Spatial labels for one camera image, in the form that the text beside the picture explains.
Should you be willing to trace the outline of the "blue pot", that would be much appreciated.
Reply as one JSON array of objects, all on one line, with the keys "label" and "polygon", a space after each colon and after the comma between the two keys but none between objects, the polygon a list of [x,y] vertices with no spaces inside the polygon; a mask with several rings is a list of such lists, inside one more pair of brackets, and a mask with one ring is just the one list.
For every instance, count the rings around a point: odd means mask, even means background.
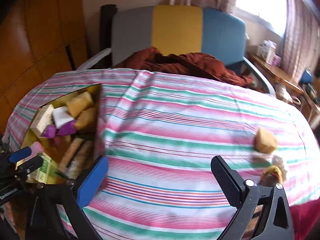
[{"label": "blue pot", "polygon": [[300,79],[301,84],[313,83],[314,75],[310,69],[305,69]]}]

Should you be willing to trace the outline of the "wooden wardrobe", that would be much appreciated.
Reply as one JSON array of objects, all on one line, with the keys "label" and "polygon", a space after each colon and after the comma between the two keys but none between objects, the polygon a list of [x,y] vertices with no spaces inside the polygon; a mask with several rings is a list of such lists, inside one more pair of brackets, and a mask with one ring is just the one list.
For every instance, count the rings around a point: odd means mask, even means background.
[{"label": "wooden wardrobe", "polygon": [[1,0],[1,132],[32,88],[87,59],[82,0]]}]

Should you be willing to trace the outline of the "white foam block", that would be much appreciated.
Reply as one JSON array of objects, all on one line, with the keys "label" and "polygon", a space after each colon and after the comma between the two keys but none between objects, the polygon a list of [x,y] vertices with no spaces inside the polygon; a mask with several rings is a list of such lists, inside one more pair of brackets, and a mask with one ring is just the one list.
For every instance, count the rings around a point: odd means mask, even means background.
[{"label": "white foam block", "polygon": [[73,121],[74,118],[68,113],[66,106],[55,108],[52,112],[55,127],[60,129],[66,123]]}]

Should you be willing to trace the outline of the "green white carton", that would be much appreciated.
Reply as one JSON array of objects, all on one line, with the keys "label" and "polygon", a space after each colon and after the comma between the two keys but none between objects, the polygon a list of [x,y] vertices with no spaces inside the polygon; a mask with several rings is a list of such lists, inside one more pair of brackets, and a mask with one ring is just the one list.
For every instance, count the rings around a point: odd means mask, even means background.
[{"label": "green white carton", "polygon": [[43,164],[36,171],[31,172],[28,178],[31,182],[49,184],[56,178],[57,163],[44,152],[39,152],[37,155],[42,158]]}]

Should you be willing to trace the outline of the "purple toy block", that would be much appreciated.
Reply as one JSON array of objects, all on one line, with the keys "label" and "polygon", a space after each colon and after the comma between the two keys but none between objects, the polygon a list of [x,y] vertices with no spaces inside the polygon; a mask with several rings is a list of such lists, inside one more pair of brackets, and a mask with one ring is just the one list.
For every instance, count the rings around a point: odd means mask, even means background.
[{"label": "purple toy block", "polygon": [[63,125],[60,129],[57,129],[54,124],[49,124],[45,127],[40,137],[46,139],[54,139],[56,136],[73,135],[77,132],[74,124],[75,120],[70,121]]}]

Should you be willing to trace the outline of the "pink checked curtain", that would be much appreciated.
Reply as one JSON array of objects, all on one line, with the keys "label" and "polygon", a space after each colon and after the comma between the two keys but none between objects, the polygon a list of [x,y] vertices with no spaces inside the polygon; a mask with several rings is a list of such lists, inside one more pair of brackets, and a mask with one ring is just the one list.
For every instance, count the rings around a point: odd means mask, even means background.
[{"label": "pink checked curtain", "polygon": [[227,13],[237,9],[257,16],[282,37],[281,68],[298,82],[319,58],[319,18],[306,0],[176,0],[182,5],[210,7]]}]

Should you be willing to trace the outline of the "wooden side table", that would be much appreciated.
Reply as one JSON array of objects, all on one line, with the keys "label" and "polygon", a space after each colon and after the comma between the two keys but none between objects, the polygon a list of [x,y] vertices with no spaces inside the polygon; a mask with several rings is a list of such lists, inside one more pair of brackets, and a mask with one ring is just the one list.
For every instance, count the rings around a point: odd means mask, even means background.
[{"label": "wooden side table", "polygon": [[266,76],[276,91],[276,97],[296,106],[305,116],[310,127],[316,129],[319,126],[319,105],[316,104],[308,93],[279,67],[267,64],[257,55],[248,54],[248,59],[255,64]]}]

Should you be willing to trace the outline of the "yellow sponge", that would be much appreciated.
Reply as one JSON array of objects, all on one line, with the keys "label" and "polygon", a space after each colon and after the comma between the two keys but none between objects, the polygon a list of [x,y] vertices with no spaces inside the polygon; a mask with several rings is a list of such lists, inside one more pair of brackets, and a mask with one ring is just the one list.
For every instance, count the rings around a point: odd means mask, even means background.
[{"label": "yellow sponge", "polygon": [[74,127],[77,131],[92,130],[97,123],[97,109],[95,107],[82,111],[77,118]]},{"label": "yellow sponge", "polygon": [[83,92],[66,102],[66,106],[69,114],[73,118],[77,118],[82,111],[93,107],[94,102],[89,92]]},{"label": "yellow sponge", "polygon": [[257,152],[271,154],[278,148],[278,141],[272,132],[259,128],[255,135],[254,148]]}]

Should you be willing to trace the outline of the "red pink pillow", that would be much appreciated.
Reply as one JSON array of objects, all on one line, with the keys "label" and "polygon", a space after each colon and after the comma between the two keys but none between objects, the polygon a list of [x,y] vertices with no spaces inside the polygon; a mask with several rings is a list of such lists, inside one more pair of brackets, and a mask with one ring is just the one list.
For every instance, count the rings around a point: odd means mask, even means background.
[{"label": "red pink pillow", "polygon": [[305,239],[319,220],[320,200],[290,206],[295,239]]}]

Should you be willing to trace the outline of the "yellow brown plush toy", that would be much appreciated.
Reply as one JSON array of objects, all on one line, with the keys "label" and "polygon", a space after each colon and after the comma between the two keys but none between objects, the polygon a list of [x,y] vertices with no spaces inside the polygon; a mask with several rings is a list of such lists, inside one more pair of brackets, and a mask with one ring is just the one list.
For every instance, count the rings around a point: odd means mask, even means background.
[{"label": "yellow brown plush toy", "polygon": [[287,179],[288,171],[287,162],[282,157],[274,155],[271,166],[264,170],[258,185],[273,187],[276,184],[283,184]]}]

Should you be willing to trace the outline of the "white carton on table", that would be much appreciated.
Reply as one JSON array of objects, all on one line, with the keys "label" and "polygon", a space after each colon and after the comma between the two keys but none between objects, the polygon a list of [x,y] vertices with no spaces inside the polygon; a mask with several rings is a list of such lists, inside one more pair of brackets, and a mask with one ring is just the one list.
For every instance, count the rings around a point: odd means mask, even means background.
[{"label": "white carton on table", "polygon": [[264,40],[263,43],[257,46],[256,55],[263,59],[267,64],[280,66],[281,57],[276,54],[277,44],[271,40]]}]

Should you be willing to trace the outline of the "cream soap box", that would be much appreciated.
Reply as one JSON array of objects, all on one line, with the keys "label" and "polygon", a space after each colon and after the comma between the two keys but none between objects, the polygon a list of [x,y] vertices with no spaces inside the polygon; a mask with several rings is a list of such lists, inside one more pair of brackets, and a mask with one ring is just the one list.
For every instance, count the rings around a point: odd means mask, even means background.
[{"label": "cream soap box", "polygon": [[40,138],[44,130],[48,125],[53,124],[52,112],[54,110],[53,105],[46,105],[39,109],[38,113],[33,119],[30,130]]}]

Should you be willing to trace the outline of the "striped pink green bedsheet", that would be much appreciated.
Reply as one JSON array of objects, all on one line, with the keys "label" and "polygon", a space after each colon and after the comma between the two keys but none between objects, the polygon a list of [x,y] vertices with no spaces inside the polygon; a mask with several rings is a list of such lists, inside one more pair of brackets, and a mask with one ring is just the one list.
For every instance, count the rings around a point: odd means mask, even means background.
[{"label": "striped pink green bedsheet", "polygon": [[271,155],[253,148],[271,131],[287,169],[290,205],[319,198],[319,148],[302,113],[274,96],[213,80],[106,69],[64,72],[14,108],[4,140],[21,147],[36,110],[55,98],[101,85],[97,153],[107,178],[84,212],[103,239],[216,239],[235,213],[210,170],[220,155],[259,181]]}]

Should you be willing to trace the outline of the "patterned soap box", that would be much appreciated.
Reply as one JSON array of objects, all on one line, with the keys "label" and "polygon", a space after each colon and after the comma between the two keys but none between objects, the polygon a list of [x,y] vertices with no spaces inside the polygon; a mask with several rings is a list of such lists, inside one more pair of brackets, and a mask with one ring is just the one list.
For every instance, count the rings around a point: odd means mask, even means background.
[{"label": "patterned soap box", "polygon": [[57,167],[57,173],[63,178],[76,179],[90,163],[93,148],[93,141],[74,138]]}]

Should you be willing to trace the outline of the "gold cardboard box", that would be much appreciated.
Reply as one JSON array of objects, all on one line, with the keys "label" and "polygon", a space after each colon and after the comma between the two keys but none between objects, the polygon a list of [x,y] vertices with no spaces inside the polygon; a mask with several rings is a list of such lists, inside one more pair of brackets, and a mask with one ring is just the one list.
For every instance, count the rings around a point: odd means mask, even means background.
[{"label": "gold cardboard box", "polygon": [[91,85],[52,100],[36,111],[23,147],[43,164],[29,183],[60,184],[76,179],[94,160],[101,85]]}]

